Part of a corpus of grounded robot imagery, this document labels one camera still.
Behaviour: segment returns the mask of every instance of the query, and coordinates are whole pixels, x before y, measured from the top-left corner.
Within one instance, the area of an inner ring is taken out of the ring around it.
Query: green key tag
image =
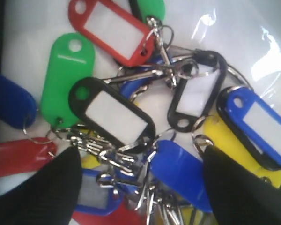
[[[140,14],[143,22],[146,23],[146,17],[153,15],[160,20],[165,17],[165,4],[163,0],[137,0],[140,8]]]
[[[69,92],[92,75],[95,55],[93,44],[79,33],[65,34],[53,44],[41,100],[42,115],[52,126],[68,128],[78,122],[68,104]]]

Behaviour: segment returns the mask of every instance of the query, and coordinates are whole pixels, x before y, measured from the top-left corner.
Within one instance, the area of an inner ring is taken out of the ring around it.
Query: red key tag
[[[34,140],[49,141],[45,137],[37,137]],[[0,143],[0,177],[37,171],[54,159],[55,154],[56,145],[52,142],[36,144],[26,139]]]
[[[153,52],[149,27],[110,0],[71,0],[72,26],[127,67],[143,64]]]

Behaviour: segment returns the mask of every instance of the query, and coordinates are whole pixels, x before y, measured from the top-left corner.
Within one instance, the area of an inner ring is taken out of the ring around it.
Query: black key tag
[[[97,78],[78,81],[69,93],[69,105],[89,129],[118,148],[142,137],[155,137],[151,117]]]
[[[216,109],[229,127],[232,133],[239,139],[242,145],[248,150],[248,152],[253,156],[253,158],[258,162],[263,168],[271,171],[280,170],[281,166],[276,163],[268,154],[262,152],[243,132],[242,130],[230,119],[226,111],[226,103],[229,95],[229,90],[231,87],[223,89],[216,101]]]
[[[208,115],[227,74],[227,62],[217,52],[201,51],[194,56],[199,73],[219,69],[208,76],[180,79],[168,111],[168,122],[179,132],[191,132],[201,116]]]

